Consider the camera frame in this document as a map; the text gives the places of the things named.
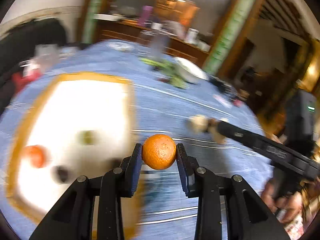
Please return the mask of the person right hand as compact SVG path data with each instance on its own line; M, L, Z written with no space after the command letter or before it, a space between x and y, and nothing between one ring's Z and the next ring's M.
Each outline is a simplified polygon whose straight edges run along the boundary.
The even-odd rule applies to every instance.
M302 210L303 198L300 192L296 192L289 198L280 197L273 198L274 195L274 183L273 179L270 179L261 194L261 199L268 206L268 208L275 213L278 209L285 210L284 216L280 220L282 224L291 222Z

